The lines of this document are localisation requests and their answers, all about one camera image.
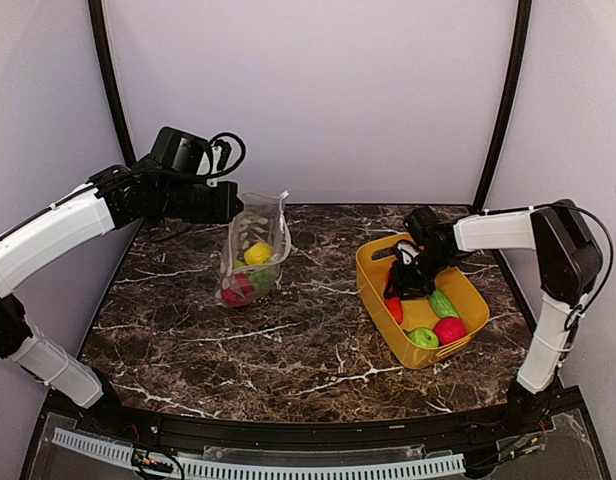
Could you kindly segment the red chili pepper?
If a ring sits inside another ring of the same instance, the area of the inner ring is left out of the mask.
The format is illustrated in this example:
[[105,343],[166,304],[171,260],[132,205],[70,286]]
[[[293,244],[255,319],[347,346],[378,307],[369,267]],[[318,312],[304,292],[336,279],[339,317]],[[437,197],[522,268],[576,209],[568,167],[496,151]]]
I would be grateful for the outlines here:
[[403,323],[403,307],[399,297],[392,297],[385,300],[385,306],[398,325]]

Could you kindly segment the yellow plastic basket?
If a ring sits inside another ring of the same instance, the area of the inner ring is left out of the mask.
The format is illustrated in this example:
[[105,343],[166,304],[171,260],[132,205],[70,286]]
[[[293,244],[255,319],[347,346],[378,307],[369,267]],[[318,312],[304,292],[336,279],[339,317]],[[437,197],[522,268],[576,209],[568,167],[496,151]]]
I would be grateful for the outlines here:
[[387,272],[395,256],[373,257],[376,252],[388,250],[397,241],[408,237],[408,234],[401,233],[359,247],[356,252],[357,289],[369,316],[399,362],[409,369],[422,369],[464,348],[486,326],[490,312],[485,300],[459,268],[447,268],[437,275],[436,287],[459,313],[466,335],[436,349],[421,348],[409,340],[409,332],[419,327],[432,329],[439,318],[428,300],[422,298],[403,303],[403,322],[398,323],[386,307],[383,296]]

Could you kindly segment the green bitter gourd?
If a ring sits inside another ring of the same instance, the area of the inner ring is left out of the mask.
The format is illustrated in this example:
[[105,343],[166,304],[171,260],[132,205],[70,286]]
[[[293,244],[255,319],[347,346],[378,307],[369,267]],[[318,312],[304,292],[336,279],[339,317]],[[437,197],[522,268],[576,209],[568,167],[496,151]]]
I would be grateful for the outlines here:
[[459,313],[447,298],[447,296],[439,289],[436,289],[428,298],[429,304],[440,319],[446,317],[458,318]]

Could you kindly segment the clear zip top bag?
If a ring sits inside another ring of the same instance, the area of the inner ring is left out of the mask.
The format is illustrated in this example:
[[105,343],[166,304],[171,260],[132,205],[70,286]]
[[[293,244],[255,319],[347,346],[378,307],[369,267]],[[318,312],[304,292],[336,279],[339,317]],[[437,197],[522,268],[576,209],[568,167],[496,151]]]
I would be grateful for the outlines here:
[[221,253],[215,297],[229,308],[245,307],[269,294],[292,247],[285,217],[290,192],[247,193],[244,208],[229,224]]

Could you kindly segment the green apple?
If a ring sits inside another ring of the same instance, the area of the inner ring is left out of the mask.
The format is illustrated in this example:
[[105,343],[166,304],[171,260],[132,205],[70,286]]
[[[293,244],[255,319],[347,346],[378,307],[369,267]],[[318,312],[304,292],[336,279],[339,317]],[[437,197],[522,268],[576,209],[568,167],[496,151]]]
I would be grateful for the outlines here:
[[407,334],[408,339],[419,348],[435,349],[440,345],[439,338],[429,328],[419,327]]

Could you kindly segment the red pomegranate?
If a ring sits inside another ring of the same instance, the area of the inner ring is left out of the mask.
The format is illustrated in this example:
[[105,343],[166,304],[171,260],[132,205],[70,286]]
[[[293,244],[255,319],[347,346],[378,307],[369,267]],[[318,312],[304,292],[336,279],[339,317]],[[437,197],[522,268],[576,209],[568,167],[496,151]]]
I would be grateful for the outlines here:
[[463,321],[458,317],[441,318],[434,326],[433,332],[440,346],[452,344],[467,335]]

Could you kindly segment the yellow bell pepper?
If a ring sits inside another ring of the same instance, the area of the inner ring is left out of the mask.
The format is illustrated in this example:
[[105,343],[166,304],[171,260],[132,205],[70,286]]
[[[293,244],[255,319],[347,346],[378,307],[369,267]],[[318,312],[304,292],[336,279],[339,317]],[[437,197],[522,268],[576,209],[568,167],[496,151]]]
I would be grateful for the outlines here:
[[266,242],[257,242],[244,252],[244,261],[247,265],[262,265],[273,257],[273,248]]

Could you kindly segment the light green chayote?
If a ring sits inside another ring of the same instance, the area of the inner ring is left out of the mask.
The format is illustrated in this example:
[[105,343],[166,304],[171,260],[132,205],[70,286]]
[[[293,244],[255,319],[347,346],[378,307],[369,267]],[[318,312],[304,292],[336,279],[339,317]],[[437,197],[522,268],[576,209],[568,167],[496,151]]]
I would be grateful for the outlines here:
[[273,289],[278,276],[279,271],[276,268],[267,268],[251,271],[248,280],[257,295],[265,295]]

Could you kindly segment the red tomato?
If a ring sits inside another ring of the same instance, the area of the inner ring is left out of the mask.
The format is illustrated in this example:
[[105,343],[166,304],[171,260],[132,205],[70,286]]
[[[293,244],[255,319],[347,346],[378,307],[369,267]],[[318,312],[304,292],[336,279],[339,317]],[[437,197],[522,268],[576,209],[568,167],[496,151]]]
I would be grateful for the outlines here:
[[221,283],[221,299],[229,307],[242,307],[250,304],[255,290],[247,274],[238,273],[224,278]]

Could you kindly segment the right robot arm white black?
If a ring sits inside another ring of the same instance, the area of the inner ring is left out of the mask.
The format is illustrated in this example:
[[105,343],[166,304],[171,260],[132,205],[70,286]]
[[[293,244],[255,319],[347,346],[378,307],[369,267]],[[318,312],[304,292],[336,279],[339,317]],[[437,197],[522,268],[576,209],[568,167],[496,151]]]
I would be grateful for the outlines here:
[[437,276],[479,250],[532,250],[543,292],[540,317],[513,388],[537,395],[552,383],[573,348],[579,323],[608,280],[614,255],[602,253],[587,225],[592,214],[568,199],[482,211],[442,222],[429,207],[405,219],[408,239],[397,241],[385,300],[430,297]]

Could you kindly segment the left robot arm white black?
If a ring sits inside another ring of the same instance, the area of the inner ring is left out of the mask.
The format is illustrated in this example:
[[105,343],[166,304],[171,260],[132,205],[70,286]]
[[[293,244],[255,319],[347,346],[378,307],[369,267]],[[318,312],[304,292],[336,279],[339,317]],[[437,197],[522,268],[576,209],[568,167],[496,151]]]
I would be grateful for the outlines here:
[[139,219],[228,224],[242,211],[238,186],[169,169],[109,167],[0,235],[0,358],[20,365],[74,404],[108,436],[129,427],[128,412],[102,380],[28,323],[16,289],[78,246]]

